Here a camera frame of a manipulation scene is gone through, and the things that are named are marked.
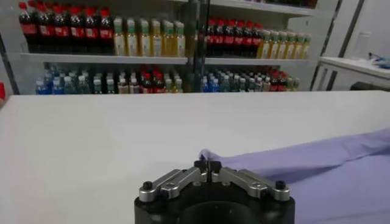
red label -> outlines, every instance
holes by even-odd
[[[234,37],[225,37],[224,43],[225,44],[233,44]]]
[[[57,37],[68,37],[69,36],[69,29],[66,26],[56,27],[55,34]]]
[[[54,26],[39,26],[41,35],[45,37],[50,37],[55,35]]]
[[[100,30],[100,38],[111,39],[113,36],[112,33],[112,30]]]
[[[87,38],[98,38],[99,30],[97,28],[85,28]]]
[[[252,45],[253,46],[259,46],[261,43],[261,38],[253,38],[252,39]]]
[[[72,31],[72,37],[84,38],[85,36],[84,29],[81,27],[71,27],[71,31]]]
[[[245,37],[243,42],[244,45],[252,45],[252,38]]]
[[[243,38],[242,37],[236,37],[234,39],[234,44],[241,45],[242,43],[243,43]]]
[[[35,24],[20,24],[24,34],[37,34],[37,27]]]

white shelf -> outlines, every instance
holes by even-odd
[[[187,58],[174,57],[123,57],[114,55],[71,55],[71,54],[30,54],[20,56],[32,62],[60,63],[112,63],[112,64],[155,64],[155,65],[185,65]]]
[[[293,7],[287,5],[267,4],[260,2],[236,1],[236,0],[210,0],[211,5],[221,5],[226,7],[252,9],[267,12],[285,13],[297,16],[314,16],[317,10]]]
[[[256,58],[206,58],[206,65],[305,65],[308,60],[278,60]]]

white counter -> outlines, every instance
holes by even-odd
[[[13,96],[0,110],[0,223],[133,223],[145,180],[201,149],[270,150],[390,126],[384,92]]]

purple cloth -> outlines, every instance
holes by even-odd
[[[390,223],[390,129],[233,157],[200,154],[285,180],[297,224]]]

red bottle cap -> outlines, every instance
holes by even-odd
[[[0,82],[0,99],[5,100],[5,86],[2,82]]]
[[[19,2],[19,9],[27,9],[27,5],[25,2]]]

